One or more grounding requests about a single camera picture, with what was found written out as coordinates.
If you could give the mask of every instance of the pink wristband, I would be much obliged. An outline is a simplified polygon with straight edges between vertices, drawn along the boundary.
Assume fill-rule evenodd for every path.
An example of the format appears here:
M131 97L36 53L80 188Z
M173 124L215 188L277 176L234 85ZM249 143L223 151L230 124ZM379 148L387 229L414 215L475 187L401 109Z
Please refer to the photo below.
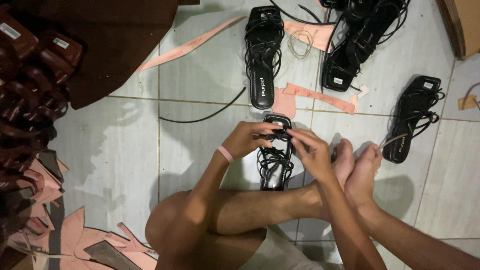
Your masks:
M230 153L225 149L225 147L219 146L219 147L217 147L217 149L218 149L218 151L220 151L220 153L222 153L225 156L225 158L228 160L228 162L230 164L233 163L234 159L233 159L232 155L230 155Z

